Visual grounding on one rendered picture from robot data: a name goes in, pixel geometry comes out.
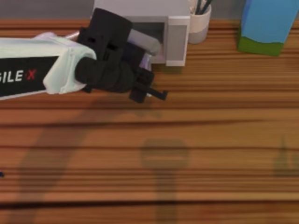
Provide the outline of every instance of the green base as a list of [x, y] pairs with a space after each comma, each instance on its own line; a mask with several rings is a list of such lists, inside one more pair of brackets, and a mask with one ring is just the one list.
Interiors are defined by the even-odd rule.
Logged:
[[283, 43], [260, 43], [241, 36], [241, 28], [238, 32], [238, 50], [241, 52], [279, 56], [284, 47]]

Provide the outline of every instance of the pen holder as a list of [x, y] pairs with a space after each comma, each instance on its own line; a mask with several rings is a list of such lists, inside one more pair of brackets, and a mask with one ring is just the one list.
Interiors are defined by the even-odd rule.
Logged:
[[280, 55], [299, 10], [299, 0], [246, 0], [238, 50]]
[[202, 15], [190, 15], [190, 29], [188, 42], [190, 44], [198, 44], [203, 42], [206, 39], [207, 32], [209, 30], [209, 24], [211, 19], [212, 6], [206, 9]]

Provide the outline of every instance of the wooden table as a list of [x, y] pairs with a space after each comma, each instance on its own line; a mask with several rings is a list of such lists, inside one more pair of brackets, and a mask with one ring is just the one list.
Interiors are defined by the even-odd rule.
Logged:
[[[51, 30], [34, 24], [0, 35]], [[237, 26], [213, 21], [184, 68], [154, 66], [166, 102], [1, 101], [0, 223], [297, 224], [299, 26], [280, 57], [237, 52]]]

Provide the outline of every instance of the gray wall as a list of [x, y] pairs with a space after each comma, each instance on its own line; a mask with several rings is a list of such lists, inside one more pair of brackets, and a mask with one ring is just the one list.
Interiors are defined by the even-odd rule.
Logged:
[[[0, 19], [89, 19], [93, 2], [93, 0], [0, 0]], [[245, 0], [214, 0], [212, 17], [240, 19], [244, 2]]]

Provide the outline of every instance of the blue and green object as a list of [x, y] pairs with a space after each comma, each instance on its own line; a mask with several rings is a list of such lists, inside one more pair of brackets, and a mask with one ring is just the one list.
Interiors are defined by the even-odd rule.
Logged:
[[279, 56], [299, 11], [299, 0], [246, 0], [238, 50]]

